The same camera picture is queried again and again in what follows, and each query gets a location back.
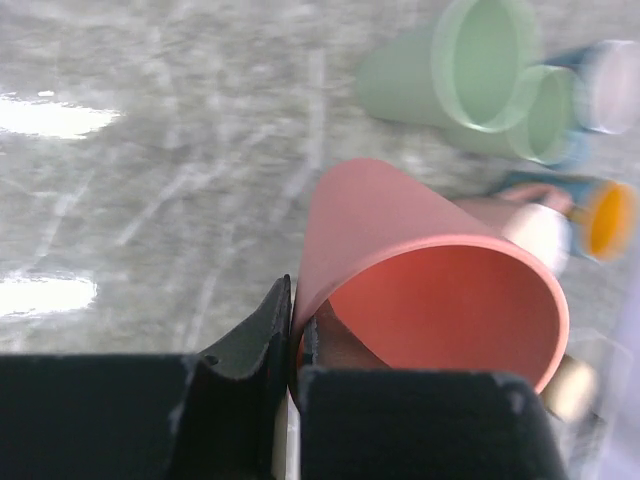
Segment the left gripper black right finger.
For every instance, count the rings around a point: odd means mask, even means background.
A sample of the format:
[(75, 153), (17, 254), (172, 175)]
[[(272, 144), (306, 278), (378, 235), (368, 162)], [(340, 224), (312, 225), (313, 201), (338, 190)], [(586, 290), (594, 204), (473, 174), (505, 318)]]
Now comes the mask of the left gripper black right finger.
[(311, 321), (298, 372), (303, 479), (565, 479), (542, 403), (513, 374), (346, 369), (364, 346)]

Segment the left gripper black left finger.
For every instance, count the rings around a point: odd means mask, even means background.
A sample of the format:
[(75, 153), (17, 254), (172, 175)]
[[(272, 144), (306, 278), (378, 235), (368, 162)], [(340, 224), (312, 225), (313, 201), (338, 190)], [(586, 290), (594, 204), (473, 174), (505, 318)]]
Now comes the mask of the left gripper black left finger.
[(198, 353), (5, 354), (5, 479), (281, 479), (291, 282)]

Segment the tall pink plastic cup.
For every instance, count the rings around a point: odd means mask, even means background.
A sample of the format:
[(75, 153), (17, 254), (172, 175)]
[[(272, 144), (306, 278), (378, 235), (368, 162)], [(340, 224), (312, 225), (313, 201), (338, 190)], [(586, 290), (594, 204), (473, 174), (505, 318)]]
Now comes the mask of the tall pink plastic cup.
[(542, 261), (376, 159), (333, 166), (312, 195), (293, 361), (323, 305), (389, 367), (507, 371), (536, 391), (568, 342), (568, 304)]

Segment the tall green plastic cup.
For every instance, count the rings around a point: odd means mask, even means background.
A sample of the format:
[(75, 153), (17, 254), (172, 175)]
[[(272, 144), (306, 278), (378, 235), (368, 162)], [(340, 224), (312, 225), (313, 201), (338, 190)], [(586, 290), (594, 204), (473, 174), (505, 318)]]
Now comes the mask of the tall green plastic cup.
[(372, 117), (481, 132), (516, 124), (531, 102), (539, 51), (525, 1), (451, 1), (429, 24), (369, 53), (355, 92)]

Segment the cream and brown ceramic cup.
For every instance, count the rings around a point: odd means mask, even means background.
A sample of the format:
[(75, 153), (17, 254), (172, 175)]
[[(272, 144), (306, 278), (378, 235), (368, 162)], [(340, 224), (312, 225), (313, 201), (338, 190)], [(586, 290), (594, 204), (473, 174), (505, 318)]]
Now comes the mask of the cream and brown ceramic cup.
[(573, 423), (588, 411), (597, 395), (598, 383), (598, 373), (591, 365), (564, 355), (540, 396), (553, 416), (564, 423)]

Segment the pink mug, cream inside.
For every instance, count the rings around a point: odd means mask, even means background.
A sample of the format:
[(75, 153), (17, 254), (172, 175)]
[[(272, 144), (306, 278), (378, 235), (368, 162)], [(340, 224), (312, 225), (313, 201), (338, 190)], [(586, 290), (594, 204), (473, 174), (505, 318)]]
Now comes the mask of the pink mug, cream inside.
[(456, 199), (454, 204), (560, 275), (569, 259), (573, 206), (568, 192), (546, 183), (524, 183), (484, 197)]

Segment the blue mug, yellow inside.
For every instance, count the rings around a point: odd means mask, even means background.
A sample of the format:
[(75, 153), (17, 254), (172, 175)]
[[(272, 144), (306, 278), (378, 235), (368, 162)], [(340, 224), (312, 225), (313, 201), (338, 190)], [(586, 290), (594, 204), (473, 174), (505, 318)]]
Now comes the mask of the blue mug, yellow inside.
[(632, 186), (588, 175), (512, 171), (491, 192), (526, 183), (550, 184), (570, 194), (572, 206), (566, 218), (573, 256), (605, 262), (624, 253), (635, 230), (639, 204)]

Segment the short green plastic cup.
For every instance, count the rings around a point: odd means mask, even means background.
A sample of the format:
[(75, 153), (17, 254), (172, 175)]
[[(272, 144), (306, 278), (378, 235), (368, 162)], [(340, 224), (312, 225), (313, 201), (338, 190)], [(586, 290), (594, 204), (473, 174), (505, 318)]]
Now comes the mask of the short green plastic cup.
[(526, 73), (528, 108), (515, 125), (499, 132), (458, 127), (444, 130), (441, 136), (472, 154), (555, 165), (568, 150), (569, 132), (574, 128), (575, 80), (576, 74), (566, 67), (536, 65)]

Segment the blue mug, white inside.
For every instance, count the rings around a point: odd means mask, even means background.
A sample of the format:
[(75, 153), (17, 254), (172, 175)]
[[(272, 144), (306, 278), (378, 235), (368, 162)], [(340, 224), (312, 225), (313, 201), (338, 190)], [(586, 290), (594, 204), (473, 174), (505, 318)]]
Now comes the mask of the blue mug, white inside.
[(621, 135), (639, 118), (639, 43), (607, 39), (565, 51), (543, 61), (576, 74), (572, 86), (573, 120), (567, 144), (548, 166), (565, 170), (583, 160), (587, 137)]

